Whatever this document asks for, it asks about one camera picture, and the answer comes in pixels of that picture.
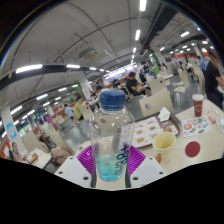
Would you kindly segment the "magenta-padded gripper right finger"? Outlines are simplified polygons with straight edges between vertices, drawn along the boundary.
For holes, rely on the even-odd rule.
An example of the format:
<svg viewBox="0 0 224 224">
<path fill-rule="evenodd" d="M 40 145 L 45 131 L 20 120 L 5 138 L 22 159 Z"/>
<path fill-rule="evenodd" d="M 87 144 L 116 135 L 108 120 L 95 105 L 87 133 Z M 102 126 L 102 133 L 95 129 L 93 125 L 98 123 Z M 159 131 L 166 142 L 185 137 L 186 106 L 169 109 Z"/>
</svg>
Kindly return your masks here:
<svg viewBox="0 0 224 224">
<path fill-rule="evenodd" d="M 134 146 L 130 147 L 125 174 L 127 188 L 140 188 L 165 176 L 165 171 L 153 156 L 146 157 Z"/>
</svg>

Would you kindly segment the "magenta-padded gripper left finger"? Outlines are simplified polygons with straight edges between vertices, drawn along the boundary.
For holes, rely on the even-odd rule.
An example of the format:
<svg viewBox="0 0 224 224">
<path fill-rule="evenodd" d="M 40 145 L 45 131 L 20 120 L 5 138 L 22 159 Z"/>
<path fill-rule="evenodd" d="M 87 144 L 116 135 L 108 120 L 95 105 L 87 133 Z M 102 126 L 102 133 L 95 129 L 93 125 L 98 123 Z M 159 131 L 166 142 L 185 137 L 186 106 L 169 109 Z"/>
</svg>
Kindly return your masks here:
<svg viewBox="0 0 224 224">
<path fill-rule="evenodd" d="M 55 175 L 79 186 L 94 188 L 97 175 L 92 148 L 85 148 L 77 156 L 69 156 L 55 172 Z"/>
</svg>

